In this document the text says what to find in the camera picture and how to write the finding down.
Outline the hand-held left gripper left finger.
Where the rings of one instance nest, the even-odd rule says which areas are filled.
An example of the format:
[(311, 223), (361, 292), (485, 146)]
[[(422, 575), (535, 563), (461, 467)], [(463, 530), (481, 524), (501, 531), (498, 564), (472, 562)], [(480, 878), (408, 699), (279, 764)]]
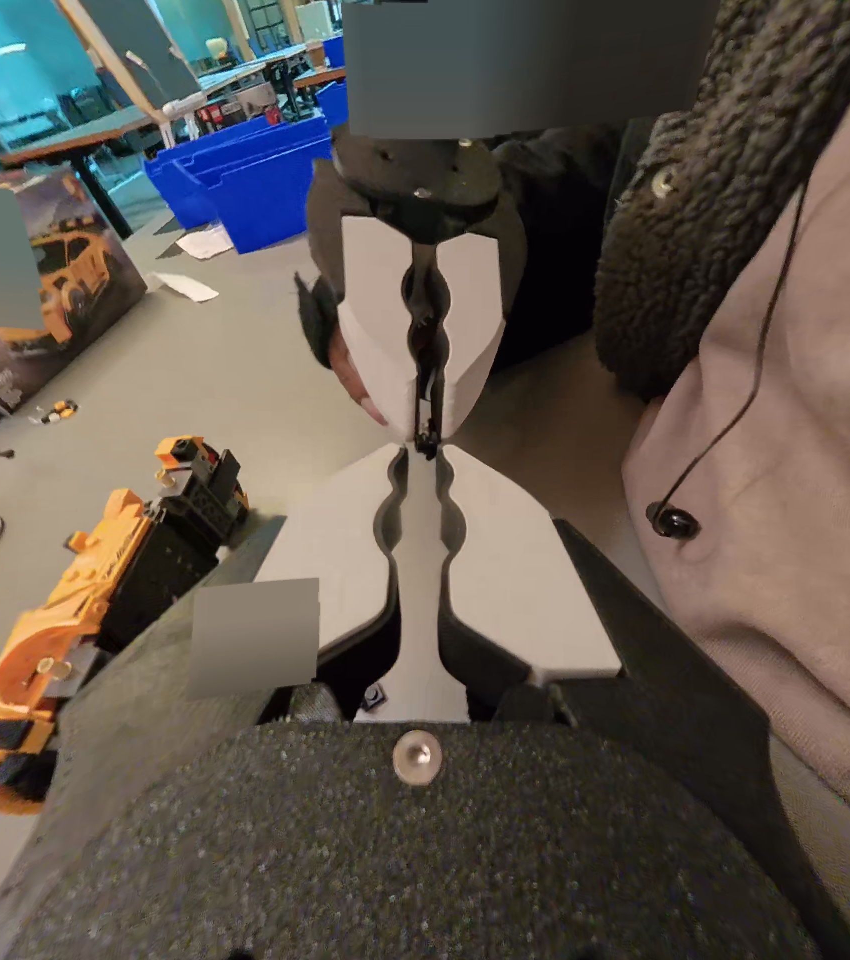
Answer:
[(316, 581), (316, 682), (341, 707), (395, 666), (402, 612), (394, 549), (402, 537), (407, 449), (387, 443), (292, 507), (255, 583)]

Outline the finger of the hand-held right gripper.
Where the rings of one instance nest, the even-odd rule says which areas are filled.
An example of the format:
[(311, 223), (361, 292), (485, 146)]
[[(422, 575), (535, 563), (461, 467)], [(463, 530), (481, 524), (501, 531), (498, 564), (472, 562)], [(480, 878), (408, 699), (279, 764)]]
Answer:
[(419, 367), (410, 345), (407, 275), (429, 263), (429, 246), (376, 218), (341, 221), (345, 297), (342, 337), (363, 386), (398, 442), (417, 433)]
[(464, 234), (437, 249), (436, 264), (450, 304), (441, 323), (439, 436), (447, 441), (474, 409), (503, 338), (504, 312), (496, 239)]

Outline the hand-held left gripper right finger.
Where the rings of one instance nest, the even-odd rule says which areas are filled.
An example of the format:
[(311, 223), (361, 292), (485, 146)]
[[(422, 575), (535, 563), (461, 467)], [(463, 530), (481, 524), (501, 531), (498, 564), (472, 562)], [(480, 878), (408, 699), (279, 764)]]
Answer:
[(618, 676), (622, 662), (546, 508), (458, 446), (439, 451), (435, 474), (446, 670), (467, 689)]

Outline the small black grey lego piece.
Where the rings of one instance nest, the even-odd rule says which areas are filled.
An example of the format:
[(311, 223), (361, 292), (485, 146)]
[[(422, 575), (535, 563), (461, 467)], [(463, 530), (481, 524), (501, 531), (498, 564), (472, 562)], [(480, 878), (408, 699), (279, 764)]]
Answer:
[(415, 450), (432, 461), (442, 442), (443, 382), (439, 373), (432, 371), (418, 381), (415, 405)]

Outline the orange black lego car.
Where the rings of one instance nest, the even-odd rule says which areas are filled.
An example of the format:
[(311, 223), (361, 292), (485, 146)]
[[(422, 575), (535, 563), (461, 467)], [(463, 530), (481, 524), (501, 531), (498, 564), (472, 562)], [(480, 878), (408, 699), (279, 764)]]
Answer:
[(239, 460), (202, 437), (163, 439), (160, 489), (114, 490), (43, 605), (0, 655), (0, 814), (35, 815), (57, 763), (59, 715), (95, 676), (218, 565), (249, 514)]

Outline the printed cardboard lego box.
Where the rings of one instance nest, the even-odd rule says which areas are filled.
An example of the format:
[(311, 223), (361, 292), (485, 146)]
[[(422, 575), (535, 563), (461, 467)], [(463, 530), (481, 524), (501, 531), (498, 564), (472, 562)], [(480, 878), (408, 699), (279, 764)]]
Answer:
[(70, 169), (0, 174), (0, 416), (34, 397), (145, 292)]

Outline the person's right hand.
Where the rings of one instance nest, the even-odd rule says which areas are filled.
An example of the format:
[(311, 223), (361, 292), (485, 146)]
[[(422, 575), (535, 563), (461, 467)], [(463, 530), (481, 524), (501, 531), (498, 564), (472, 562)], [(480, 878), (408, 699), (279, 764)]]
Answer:
[(340, 327), (337, 325), (331, 336), (328, 346), (328, 360), (332, 371), (346, 390), (349, 398), (355, 402), (373, 421), (381, 426), (387, 426), (382, 413), (372, 402), (368, 390), (365, 388), (360, 375), (354, 365), (352, 355), (344, 341)]

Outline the white paper sheet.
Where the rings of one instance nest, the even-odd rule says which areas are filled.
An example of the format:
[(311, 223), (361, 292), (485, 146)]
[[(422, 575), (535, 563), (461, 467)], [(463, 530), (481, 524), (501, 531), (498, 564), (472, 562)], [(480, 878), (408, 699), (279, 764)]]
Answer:
[(176, 246), (195, 260), (218, 257), (235, 248), (235, 243), (221, 222), (209, 224), (201, 230), (184, 233), (176, 240)]

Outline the white paper sheets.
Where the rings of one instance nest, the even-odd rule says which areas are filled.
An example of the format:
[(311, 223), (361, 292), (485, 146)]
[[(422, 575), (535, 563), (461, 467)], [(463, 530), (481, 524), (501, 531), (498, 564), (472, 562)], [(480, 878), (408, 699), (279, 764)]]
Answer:
[(194, 304), (206, 304), (219, 297), (219, 292), (207, 284), (178, 273), (152, 271), (144, 279), (150, 292), (168, 290)]

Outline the beige sweatshirt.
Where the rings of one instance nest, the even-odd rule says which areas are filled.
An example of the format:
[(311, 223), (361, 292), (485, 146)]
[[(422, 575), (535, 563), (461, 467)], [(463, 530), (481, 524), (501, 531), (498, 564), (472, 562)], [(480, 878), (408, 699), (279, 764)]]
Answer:
[(850, 108), (811, 174), (757, 398), (674, 498), (699, 534), (640, 515), (743, 404), (795, 208), (645, 415), (623, 479), (673, 620), (850, 802)]

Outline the grey panel board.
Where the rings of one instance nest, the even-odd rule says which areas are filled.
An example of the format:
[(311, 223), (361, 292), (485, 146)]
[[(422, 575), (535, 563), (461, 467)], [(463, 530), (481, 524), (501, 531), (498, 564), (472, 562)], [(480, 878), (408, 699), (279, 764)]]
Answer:
[(144, 1), (55, 1), (95, 68), (131, 104), (166, 121), (166, 106), (197, 95), (200, 84)]

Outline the wooden-edged table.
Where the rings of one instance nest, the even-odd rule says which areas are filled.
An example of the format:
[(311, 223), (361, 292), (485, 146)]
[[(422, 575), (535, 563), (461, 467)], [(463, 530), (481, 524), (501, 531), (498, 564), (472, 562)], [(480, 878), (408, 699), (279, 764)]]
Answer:
[(33, 162), (67, 163), (119, 239), (124, 241), (133, 231), (107, 190), (91, 171), (89, 157), (99, 147), (129, 133), (143, 129), (156, 130), (164, 120), (161, 114), (154, 116), (136, 106), (130, 106), (50, 138), (43, 138), (24, 148), (7, 151), (0, 155), (0, 167), (11, 170), (21, 169), (27, 163)]

